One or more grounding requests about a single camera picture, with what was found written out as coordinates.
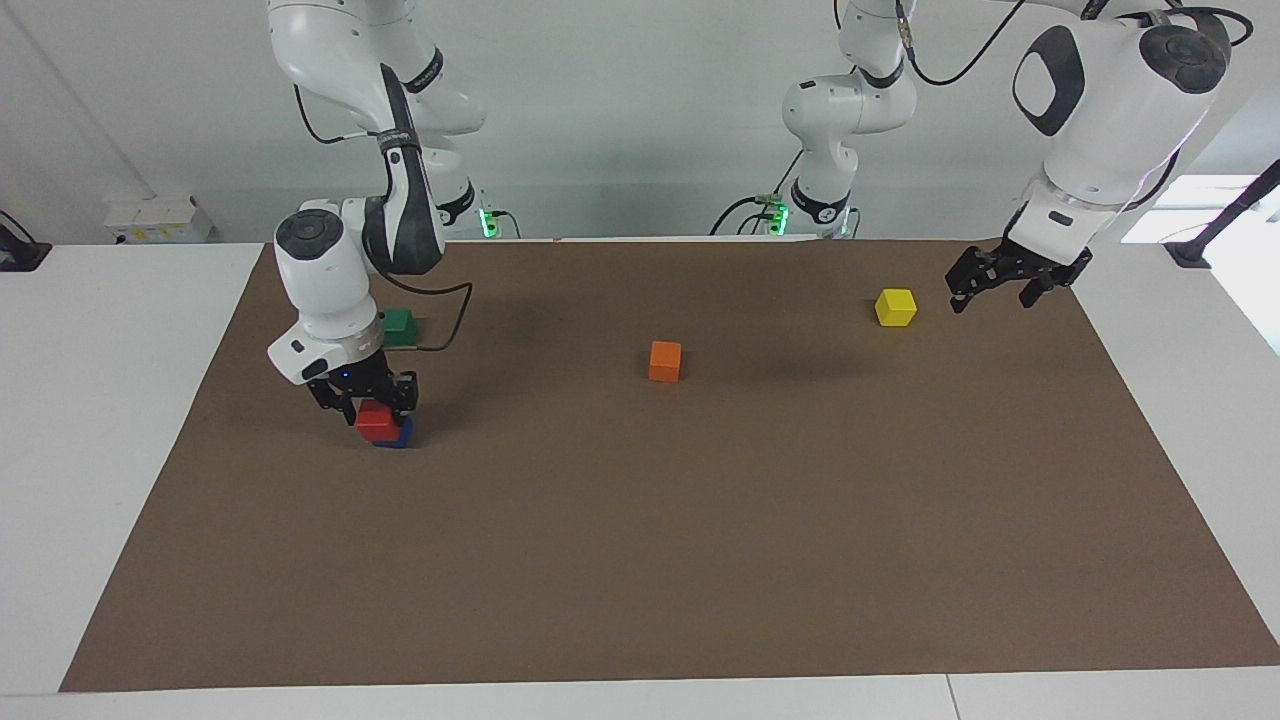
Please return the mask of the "black stand with slanted pole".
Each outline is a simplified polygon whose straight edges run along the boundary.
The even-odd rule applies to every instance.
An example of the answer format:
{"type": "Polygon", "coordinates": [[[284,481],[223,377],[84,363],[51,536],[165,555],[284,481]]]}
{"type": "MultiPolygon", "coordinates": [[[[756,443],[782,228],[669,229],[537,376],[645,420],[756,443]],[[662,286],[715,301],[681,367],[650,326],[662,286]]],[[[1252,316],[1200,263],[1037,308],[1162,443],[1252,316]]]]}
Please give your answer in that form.
{"type": "Polygon", "coordinates": [[[1207,247],[1247,211],[1257,211],[1267,223],[1280,222],[1280,158],[1276,158],[1233,201],[1230,201],[1194,238],[1162,243],[1176,265],[1188,269],[1211,269],[1204,259],[1207,247]]]}

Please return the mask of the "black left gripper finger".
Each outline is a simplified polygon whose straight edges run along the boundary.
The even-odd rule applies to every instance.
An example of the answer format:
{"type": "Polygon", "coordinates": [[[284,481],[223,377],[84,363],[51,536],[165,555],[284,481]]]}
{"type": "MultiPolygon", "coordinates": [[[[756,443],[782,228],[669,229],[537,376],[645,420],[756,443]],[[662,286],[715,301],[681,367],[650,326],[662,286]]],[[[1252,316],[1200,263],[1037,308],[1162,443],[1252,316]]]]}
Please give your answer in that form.
{"type": "Polygon", "coordinates": [[[1027,284],[1018,295],[1024,309],[1034,307],[1046,293],[1059,288],[1070,287],[1076,278],[1074,266],[1042,268],[1032,272],[1027,284]]]}
{"type": "Polygon", "coordinates": [[[951,293],[952,311],[964,313],[977,295],[1007,282],[1011,273],[1011,258],[979,247],[966,247],[943,277],[951,293]]]}

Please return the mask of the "black clamp left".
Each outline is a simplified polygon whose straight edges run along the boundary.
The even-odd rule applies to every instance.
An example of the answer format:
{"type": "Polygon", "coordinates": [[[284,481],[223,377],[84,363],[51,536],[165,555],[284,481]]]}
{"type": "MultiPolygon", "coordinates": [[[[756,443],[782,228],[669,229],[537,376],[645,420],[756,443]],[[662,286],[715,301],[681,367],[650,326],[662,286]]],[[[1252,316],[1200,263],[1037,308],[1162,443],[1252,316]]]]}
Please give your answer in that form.
{"type": "Polygon", "coordinates": [[[0,209],[0,273],[35,272],[52,251],[10,213],[0,209]]]}

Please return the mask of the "red wooden block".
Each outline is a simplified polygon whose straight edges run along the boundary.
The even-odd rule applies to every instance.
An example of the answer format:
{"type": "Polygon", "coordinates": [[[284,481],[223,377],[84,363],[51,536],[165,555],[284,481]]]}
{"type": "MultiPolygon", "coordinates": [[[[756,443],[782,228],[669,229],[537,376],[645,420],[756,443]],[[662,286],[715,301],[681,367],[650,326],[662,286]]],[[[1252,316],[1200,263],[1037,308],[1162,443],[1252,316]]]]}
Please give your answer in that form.
{"type": "Polygon", "coordinates": [[[394,410],[374,398],[362,398],[355,428],[369,443],[394,443],[401,438],[402,424],[394,410]]]}

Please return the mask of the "white cardboard box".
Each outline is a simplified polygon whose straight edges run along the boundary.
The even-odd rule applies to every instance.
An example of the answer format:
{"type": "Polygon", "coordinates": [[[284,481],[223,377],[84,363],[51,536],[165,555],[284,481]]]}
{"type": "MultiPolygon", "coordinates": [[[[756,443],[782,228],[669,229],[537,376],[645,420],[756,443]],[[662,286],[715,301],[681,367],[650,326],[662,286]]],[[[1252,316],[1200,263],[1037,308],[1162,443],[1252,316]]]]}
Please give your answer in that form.
{"type": "Polygon", "coordinates": [[[110,202],[102,227],[115,243],[205,243],[214,231],[189,195],[110,202]]]}

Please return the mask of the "brown table mat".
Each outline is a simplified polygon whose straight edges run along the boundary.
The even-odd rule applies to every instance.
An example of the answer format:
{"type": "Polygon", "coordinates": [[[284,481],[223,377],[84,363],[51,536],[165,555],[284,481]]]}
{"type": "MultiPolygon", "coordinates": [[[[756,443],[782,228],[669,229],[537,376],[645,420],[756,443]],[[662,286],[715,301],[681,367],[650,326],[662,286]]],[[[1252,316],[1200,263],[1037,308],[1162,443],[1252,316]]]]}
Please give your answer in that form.
{"type": "Polygon", "coordinates": [[[454,245],[390,450],[269,363],[264,250],[61,688],[1280,665],[1076,296],[956,315],[959,254],[454,245]]]}

